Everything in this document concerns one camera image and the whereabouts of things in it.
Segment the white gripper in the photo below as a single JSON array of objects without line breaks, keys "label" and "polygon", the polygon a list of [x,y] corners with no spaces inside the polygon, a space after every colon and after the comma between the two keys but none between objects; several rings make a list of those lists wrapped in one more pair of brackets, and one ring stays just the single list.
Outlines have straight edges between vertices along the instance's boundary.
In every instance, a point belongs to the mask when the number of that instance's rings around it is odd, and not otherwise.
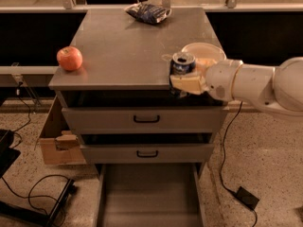
[{"label": "white gripper", "polygon": [[202,76],[175,76],[171,75],[172,87],[190,94],[201,95],[209,93],[216,100],[225,102],[232,101],[233,84],[243,61],[223,60],[216,62],[212,58],[198,58],[196,60],[196,71],[205,74]]}]

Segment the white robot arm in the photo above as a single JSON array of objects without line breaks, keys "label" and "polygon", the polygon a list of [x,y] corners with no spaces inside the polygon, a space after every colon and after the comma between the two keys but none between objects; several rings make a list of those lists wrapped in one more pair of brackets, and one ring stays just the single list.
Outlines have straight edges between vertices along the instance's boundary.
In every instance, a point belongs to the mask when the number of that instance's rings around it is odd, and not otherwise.
[{"label": "white robot arm", "polygon": [[225,102],[243,101],[263,113],[291,121],[303,120],[302,78],[302,57],[288,59],[279,66],[223,60],[169,77],[175,89],[194,95],[207,92]]}]

